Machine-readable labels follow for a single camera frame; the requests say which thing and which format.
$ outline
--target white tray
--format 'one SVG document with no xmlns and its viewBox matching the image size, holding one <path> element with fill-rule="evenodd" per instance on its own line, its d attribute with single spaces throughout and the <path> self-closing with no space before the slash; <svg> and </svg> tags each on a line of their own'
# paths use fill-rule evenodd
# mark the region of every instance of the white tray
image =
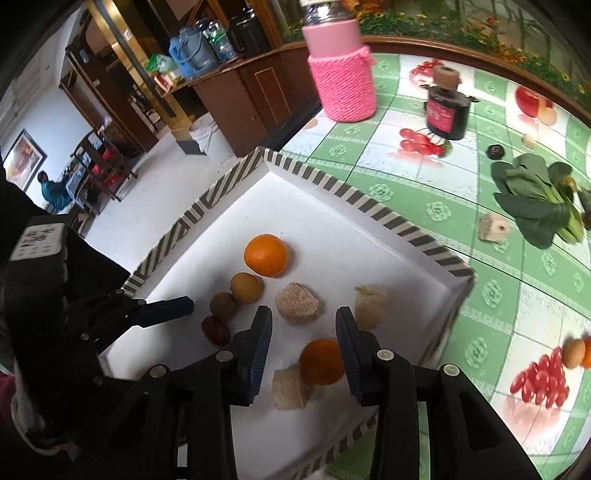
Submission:
<svg viewBox="0 0 591 480">
<path fill-rule="evenodd" d="M 380 284 L 391 292 L 388 319 L 374 331 L 381 346 L 414 364 L 435 365 L 472 287 L 473 271 L 355 188 L 257 149 L 175 223 L 125 284 L 128 294 L 148 301 L 188 295 L 195 311 L 124 334 L 105 352 L 111 373 L 136 379 L 154 364 L 182 368 L 216 351 L 200 327 L 209 299 L 229 291 L 235 273 L 249 271 L 244 247 L 261 233 L 285 241 L 293 260 L 280 278 L 264 279 L 257 304 L 243 306 L 228 322 L 238 332 L 249 327 L 259 304 L 273 312 L 260 394 L 250 408 L 232 407 L 236 467 L 241 480 L 304 478 L 359 438 L 368 422 L 375 422 L 375 408 L 359 407 L 343 377 L 318 388 L 305 409 L 276 410 L 274 371 L 296 363 L 310 341 L 335 336 L 335 312 L 341 306 L 354 310 L 360 284 Z M 274 297 L 292 281 L 323 302 L 315 322 L 294 327 L 277 313 Z"/>
</svg>

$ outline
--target egg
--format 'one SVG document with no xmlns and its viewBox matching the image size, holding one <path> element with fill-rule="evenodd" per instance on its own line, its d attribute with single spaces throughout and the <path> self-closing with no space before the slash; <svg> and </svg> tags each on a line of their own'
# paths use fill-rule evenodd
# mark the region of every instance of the egg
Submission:
<svg viewBox="0 0 591 480">
<path fill-rule="evenodd" d="M 585 358 L 586 345 L 583 339 L 571 340 L 567 343 L 562 357 L 562 363 L 566 368 L 578 367 Z"/>
</svg>

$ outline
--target label sticker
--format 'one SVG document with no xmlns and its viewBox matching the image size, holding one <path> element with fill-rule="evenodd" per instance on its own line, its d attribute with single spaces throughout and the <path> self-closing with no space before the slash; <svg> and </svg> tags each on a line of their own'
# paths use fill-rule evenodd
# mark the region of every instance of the label sticker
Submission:
<svg viewBox="0 0 591 480">
<path fill-rule="evenodd" d="M 11 261 L 50 257 L 61 250 L 63 223 L 29 226 L 12 251 Z"/>
<path fill-rule="evenodd" d="M 454 115 L 452 108 L 440 105 L 432 99 L 427 102 L 427 121 L 442 132 L 448 134 L 452 131 Z"/>
</svg>

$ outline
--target leafy green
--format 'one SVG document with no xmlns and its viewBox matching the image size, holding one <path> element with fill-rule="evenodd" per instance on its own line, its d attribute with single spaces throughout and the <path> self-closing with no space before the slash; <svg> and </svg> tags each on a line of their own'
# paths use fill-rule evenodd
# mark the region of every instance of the leafy green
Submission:
<svg viewBox="0 0 591 480">
<path fill-rule="evenodd" d="M 491 165 L 491 176 L 500 190 L 494 194 L 496 201 L 537 248 L 548 248 L 556 233 L 569 243 L 583 239 L 583 221 L 573 204 L 572 188 L 563 181 L 570 172 L 570 166 L 563 163 L 548 168 L 534 154 L 517 157 L 513 165 Z"/>
<path fill-rule="evenodd" d="M 550 177 L 552 185 L 556 187 L 559 184 L 560 180 L 562 180 L 564 177 L 568 177 L 572 171 L 573 167 L 571 167 L 567 163 L 557 161 L 552 163 L 552 165 L 548 167 L 548 176 Z"/>
<path fill-rule="evenodd" d="M 568 177 L 572 171 L 573 168 L 570 165 L 559 161 L 552 163 L 548 167 L 548 175 L 552 185 L 558 190 L 562 198 L 568 199 L 570 202 L 573 201 L 573 189 L 568 184 L 564 184 L 563 179 Z"/>
<path fill-rule="evenodd" d="M 551 203 L 506 193 L 495 193 L 495 198 L 504 211 L 516 218 L 543 219 L 562 215 L 564 222 L 558 228 L 564 227 L 569 221 L 569 206 L 566 203 Z"/>
<path fill-rule="evenodd" d="M 515 223 L 521 235 L 536 248 L 545 249 L 552 245 L 557 230 L 545 223 L 544 219 L 516 218 Z"/>
<path fill-rule="evenodd" d="M 510 194 L 511 192 L 505 181 L 505 172 L 508 169 L 513 169 L 513 165 L 505 161 L 496 161 L 491 165 L 491 177 L 494 180 L 496 187 L 502 193 Z"/>
<path fill-rule="evenodd" d="M 544 183 L 548 185 L 552 184 L 548 175 L 548 168 L 546 168 L 546 162 L 539 155 L 524 153 L 515 159 L 514 165 L 515 168 L 523 166 L 534 175 L 537 175 Z"/>
<path fill-rule="evenodd" d="M 526 168 L 505 170 L 505 182 L 513 195 L 546 200 L 545 183 Z"/>
</svg>

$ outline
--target wooden cabinet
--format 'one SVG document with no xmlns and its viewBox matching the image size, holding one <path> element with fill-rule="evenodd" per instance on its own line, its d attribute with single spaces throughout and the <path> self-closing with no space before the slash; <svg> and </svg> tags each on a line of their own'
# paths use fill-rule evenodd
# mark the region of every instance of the wooden cabinet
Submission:
<svg viewBox="0 0 591 480">
<path fill-rule="evenodd" d="M 281 51 L 239 69 L 269 132 L 316 94 L 306 59 L 308 51 Z"/>
<path fill-rule="evenodd" d="M 305 46 L 284 46 L 192 82 L 239 157 L 314 98 Z"/>
<path fill-rule="evenodd" d="M 268 135 L 237 70 L 205 79 L 193 88 L 238 157 L 248 155 Z"/>
</svg>

